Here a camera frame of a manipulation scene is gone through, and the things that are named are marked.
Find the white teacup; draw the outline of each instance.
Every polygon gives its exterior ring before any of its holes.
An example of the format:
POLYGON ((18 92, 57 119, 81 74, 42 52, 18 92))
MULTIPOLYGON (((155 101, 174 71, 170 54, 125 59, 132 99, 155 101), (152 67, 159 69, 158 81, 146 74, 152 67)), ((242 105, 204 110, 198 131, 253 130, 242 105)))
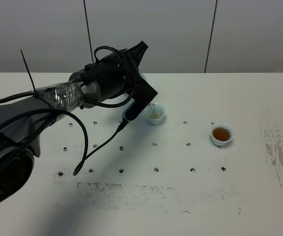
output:
POLYGON ((227 124, 215 124, 215 125, 212 126, 212 129, 211 129, 211 138, 212 138, 212 141, 213 141, 213 143, 214 143, 215 145, 217 145, 217 146, 224 146, 224 145, 226 145, 227 143, 231 142, 232 139, 233 139, 233 137, 234 137, 233 130, 232 130, 231 127, 228 126, 227 124), (220 140, 216 139, 216 138, 214 137, 214 135, 213 135, 213 132, 214 132, 214 130, 217 129, 217 128, 224 128, 224 129, 226 129, 227 131, 229 131, 229 133, 230 133, 230 138, 229 138, 228 140, 226 140, 226 141, 220 141, 220 140))

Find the plastic wrap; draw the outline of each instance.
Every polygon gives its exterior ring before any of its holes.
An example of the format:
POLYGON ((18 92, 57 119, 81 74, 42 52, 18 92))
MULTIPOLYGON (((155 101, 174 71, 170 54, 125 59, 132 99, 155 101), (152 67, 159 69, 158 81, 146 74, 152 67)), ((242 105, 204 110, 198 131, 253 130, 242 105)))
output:
POLYGON ((53 108, 71 112, 84 103, 84 96, 79 83, 67 82, 48 87, 38 88, 41 99, 53 108))

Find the brown liquid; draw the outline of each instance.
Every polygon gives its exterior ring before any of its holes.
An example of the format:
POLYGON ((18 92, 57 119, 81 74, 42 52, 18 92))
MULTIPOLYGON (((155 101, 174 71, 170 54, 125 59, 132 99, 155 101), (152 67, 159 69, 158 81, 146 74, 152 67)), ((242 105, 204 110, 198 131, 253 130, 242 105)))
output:
POLYGON ((230 132, 226 128, 216 128, 212 135, 215 137, 215 139, 218 139, 219 141, 227 141, 230 138, 230 132))

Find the black cable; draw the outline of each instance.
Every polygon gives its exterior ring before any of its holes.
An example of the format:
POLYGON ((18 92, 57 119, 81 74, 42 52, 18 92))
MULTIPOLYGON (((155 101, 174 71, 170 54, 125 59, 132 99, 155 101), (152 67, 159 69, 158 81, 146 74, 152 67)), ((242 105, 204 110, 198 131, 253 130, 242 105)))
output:
POLYGON ((2 98, 0 99, 0 103, 4 103, 4 102, 9 102, 18 98, 22 98, 22 97, 28 97, 28 96, 33 96, 34 95, 34 91, 29 91, 29 92, 22 92, 19 94, 15 94, 15 95, 11 95, 9 97, 6 98, 2 98))
POLYGON ((126 103, 128 103, 131 100, 131 98, 133 98, 135 91, 136 91, 136 79, 134 78, 133 74, 129 70, 126 70, 126 69, 121 68, 121 67, 107 68, 107 69, 103 69, 101 71, 109 71, 109 70, 110 71, 113 71, 113 70, 114 71, 123 71, 123 72, 125 72, 129 75, 129 78, 133 83, 132 92, 130 93, 130 95, 124 101, 117 103, 117 104, 105 104, 105 103, 97 102, 97 101, 94 101, 94 100, 88 99, 88 98, 85 98, 85 102, 90 103, 90 104, 95 105, 95 106, 98 106, 98 107, 116 108, 116 107, 121 107, 121 106, 125 105, 126 103))
POLYGON ((22 153, 29 144, 35 140, 41 132, 48 127, 48 125, 53 122, 53 119, 56 118, 56 115, 49 116, 43 123, 40 125, 40 127, 25 141, 23 144, 21 144, 18 148, 16 148, 8 157, 6 157, 1 163, 0 163, 0 171, 2 171, 14 158, 16 158, 20 153, 22 153))
POLYGON ((122 66, 123 55, 122 55, 122 53, 121 53, 119 50, 117 50, 117 49, 115 49, 115 48, 112 48, 112 47, 109 47, 109 46, 101 46, 101 47, 98 47, 98 48, 96 48, 96 49, 94 50, 94 57, 96 58, 96 62, 95 62, 96 67, 98 67, 99 62, 100 62, 100 60, 99 60, 98 57, 96 56, 96 53, 97 53, 98 51, 102 50, 102 49, 106 49, 106 50, 109 50, 109 51, 113 52, 113 53, 118 57, 118 59, 119 59, 118 67, 121 67, 121 66, 122 66))
POLYGON ((126 119, 123 119, 122 123, 118 126, 116 129, 116 132, 108 139, 106 140, 103 144, 101 144, 99 147, 97 147, 95 150, 93 150, 91 153, 89 153, 85 158, 82 158, 81 162, 77 165, 75 168, 73 175, 77 175, 78 172, 81 170, 81 168, 84 165, 84 162, 91 157, 96 151, 99 149, 103 148, 106 144, 108 144, 126 125, 128 124, 128 121, 126 119))
POLYGON ((26 70, 27 70, 27 72, 28 72, 28 74, 29 74, 29 78, 30 78, 31 83, 32 83, 33 91, 36 92, 35 86, 34 86, 34 83, 33 83, 33 80, 32 80, 32 77, 31 77, 31 75, 30 75, 30 71, 29 71, 29 69, 28 69, 28 65, 27 65, 27 63, 26 63, 26 60, 25 60, 25 57, 24 57, 24 54, 23 54, 23 51, 22 51, 22 50, 20 50, 20 51, 21 51, 21 53, 22 53, 22 56, 23 56, 23 59, 24 59, 24 63, 25 63, 25 67, 26 67, 26 70))
POLYGON ((205 63, 204 73, 206 73, 206 70, 207 70, 207 64, 208 64, 208 58, 209 58, 210 45, 211 45, 211 40, 212 40, 212 34, 213 34, 213 32, 214 32, 214 25, 215 25, 216 13, 217 13, 217 5, 218 5, 218 0, 216 0, 214 17, 213 17, 213 19, 212 19, 211 32, 210 32, 210 37, 209 37, 209 44, 208 44, 208 50, 207 50, 207 57, 206 57, 206 63, 205 63))
POLYGON ((88 156, 85 157, 85 159, 82 159, 81 162, 77 165, 77 167, 75 168, 73 175, 77 175, 78 172, 81 170, 81 168, 84 165, 84 162, 91 156, 93 155, 97 150, 101 149, 103 146, 105 146, 108 142, 110 142, 116 135, 118 134, 118 131, 116 131, 111 138, 109 138, 107 141, 105 141, 102 145, 100 145, 99 147, 97 147, 94 151, 92 151, 88 156))
POLYGON ((15 117, 13 117, 11 119, 8 119, 7 121, 5 121, 2 124, 0 124, 0 130, 5 128, 9 124, 11 124, 11 123, 21 119, 21 118, 24 118, 24 117, 27 117, 27 116, 31 116, 31 115, 35 115, 35 114, 40 114, 40 113, 54 113, 56 115, 58 115, 58 114, 65 114, 65 115, 73 118, 80 125, 80 127, 83 130, 84 138, 85 138, 84 154, 83 154, 83 157, 82 157, 82 159, 85 159, 87 151, 88 151, 88 134, 87 134, 87 130, 86 130, 84 124, 81 122, 81 120, 77 116, 75 116, 74 114, 72 114, 70 112, 67 112, 65 110, 44 108, 44 109, 38 109, 38 110, 29 111, 29 112, 24 112, 24 113, 19 114, 19 115, 15 116, 15 117))
POLYGON ((86 17, 88 39, 89 39, 90 54, 91 54, 91 63, 93 63, 92 46, 91 46, 90 32, 89 32, 89 25, 88 25, 88 17, 87 17, 87 8, 86 8, 85 0, 83 0, 83 2, 84 2, 84 9, 85 9, 85 17, 86 17))
POLYGON ((122 95, 122 94, 126 93, 127 91, 129 91, 129 90, 131 90, 131 89, 132 89, 132 88, 128 88, 128 89, 126 89, 126 90, 124 90, 124 91, 120 91, 120 92, 118 92, 116 95, 122 95))

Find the cup with tea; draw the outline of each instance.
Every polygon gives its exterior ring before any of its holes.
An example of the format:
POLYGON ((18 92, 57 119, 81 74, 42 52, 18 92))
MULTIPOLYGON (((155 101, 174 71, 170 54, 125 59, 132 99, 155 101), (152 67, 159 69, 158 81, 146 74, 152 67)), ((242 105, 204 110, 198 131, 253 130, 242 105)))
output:
POLYGON ((150 103, 145 109, 145 116, 152 125, 159 124, 166 115, 165 108, 158 103, 150 103))
POLYGON ((211 129, 212 142, 217 146, 224 146, 233 139, 233 130, 227 124, 215 124, 211 129))

